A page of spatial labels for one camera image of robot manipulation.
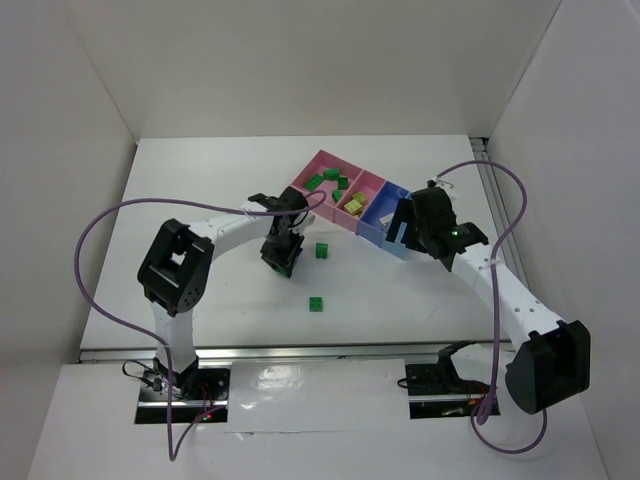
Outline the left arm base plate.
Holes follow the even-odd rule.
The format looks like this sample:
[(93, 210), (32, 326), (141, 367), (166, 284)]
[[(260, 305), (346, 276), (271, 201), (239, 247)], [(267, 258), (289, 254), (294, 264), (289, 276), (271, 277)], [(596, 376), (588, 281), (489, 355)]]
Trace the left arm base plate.
[[(166, 422), (168, 385), (155, 371), (145, 369), (136, 377), (141, 379), (134, 423), (137, 425), (158, 425)], [(183, 392), (173, 388), (171, 410), (173, 424), (189, 424), (198, 415), (211, 409), (202, 423), (226, 423), (231, 380), (229, 365), (208, 366), (199, 369), (195, 380), (185, 386)]]

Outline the small yellow lego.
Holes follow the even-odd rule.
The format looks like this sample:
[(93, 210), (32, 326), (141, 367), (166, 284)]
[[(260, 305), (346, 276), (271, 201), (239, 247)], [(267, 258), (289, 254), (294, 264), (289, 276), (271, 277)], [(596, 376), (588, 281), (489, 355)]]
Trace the small yellow lego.
[(352, 199), (357, 201), (361, 205), (366, 205), (368, 202), (367, 197), (363, 192), (354, 193)]

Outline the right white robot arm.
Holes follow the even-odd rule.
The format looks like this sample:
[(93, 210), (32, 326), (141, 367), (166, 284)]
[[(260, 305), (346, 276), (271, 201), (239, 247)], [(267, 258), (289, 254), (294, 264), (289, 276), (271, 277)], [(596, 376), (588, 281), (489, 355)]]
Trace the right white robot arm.
[(506, 365), (506, 388), (528, 414), (564, 401), (590, 386), (591, 335), (580, 321), (565, 322), (499, 259), (473, 223), (459, 224), (452, 201), (436, 185), (398, 201), (387, 239), (425, 253), (464, 281), (500, 315), (515, 349)]

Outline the yellow lego front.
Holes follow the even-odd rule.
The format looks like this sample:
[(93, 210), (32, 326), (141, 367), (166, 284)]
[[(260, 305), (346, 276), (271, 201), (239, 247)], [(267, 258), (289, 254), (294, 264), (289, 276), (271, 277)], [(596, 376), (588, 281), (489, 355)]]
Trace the yellow lego front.
[(351, 216), (358, 217), (361, 215), (364, 209), (364, 205), (361, 205), (355, 200), (351, 200), (344, 205), (344, 211)]

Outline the green square lego brick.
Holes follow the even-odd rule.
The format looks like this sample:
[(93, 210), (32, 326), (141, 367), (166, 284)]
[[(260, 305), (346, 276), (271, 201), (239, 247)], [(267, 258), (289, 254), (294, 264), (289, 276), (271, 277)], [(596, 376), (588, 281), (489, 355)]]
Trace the green square lego brick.
[(315, 246), (315, 257), (317, 259), (327, 259), (328, 258), (328, 245), (326, 243), (318, 242)]

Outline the green lego front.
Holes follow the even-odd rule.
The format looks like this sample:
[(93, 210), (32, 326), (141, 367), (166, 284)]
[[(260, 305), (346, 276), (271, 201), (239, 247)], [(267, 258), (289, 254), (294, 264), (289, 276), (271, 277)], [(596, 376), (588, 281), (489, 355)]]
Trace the green lego front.
[(324, 310), (324, 301), (322, 297), (310, 297), (308, 301), (308, 309), (313, 313), (320, 313)]

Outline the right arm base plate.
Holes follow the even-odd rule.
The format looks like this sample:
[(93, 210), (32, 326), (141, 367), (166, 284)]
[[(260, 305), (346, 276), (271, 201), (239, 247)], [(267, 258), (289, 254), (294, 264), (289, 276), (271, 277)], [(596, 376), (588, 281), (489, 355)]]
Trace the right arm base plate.
[(488, 385), (462, 380), (440, 363), (407, 364), (397, 386), (408, 394), (412, 420), (469, 417), (489, 393)]

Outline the green lego plate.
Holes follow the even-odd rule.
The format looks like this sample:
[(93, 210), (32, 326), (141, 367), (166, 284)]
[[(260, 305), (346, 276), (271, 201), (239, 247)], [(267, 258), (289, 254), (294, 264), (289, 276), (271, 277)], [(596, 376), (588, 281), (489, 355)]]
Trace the green lego plate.
[(310, 192), (315, 191), (324, 181), (320, 174), (314, 174), (305, 184), (304, 188)]

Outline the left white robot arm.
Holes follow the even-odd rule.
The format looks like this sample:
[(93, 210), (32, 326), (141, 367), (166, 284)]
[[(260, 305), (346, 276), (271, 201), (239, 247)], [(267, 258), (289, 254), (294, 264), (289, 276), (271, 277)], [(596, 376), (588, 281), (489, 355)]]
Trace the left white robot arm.
[(162, 224), (138, 271), (152, 305), (155, 333), (164, 340), (154, 368), (186, 391), (195, 382), (199, 359), (193, 341), (193, 310), (203, 298), (212, 262), (253, 240), (263, 239), (260, 256), (289, 278), (302, 253), (304, 230), (315, 220), (307, 198), (292, 187), (278, 197), (252, 195), (238, 213), (184, 224)]

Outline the green curved lego brick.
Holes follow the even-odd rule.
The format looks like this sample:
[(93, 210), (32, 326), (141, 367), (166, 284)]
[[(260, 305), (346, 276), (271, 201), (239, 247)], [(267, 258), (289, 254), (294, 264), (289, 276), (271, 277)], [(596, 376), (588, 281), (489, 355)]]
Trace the green curved lego brick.
[(332, 191), (332, 199), (335, 203), (338, 203), (343, 197), (343, 192), (339, 189), (335, 189)]

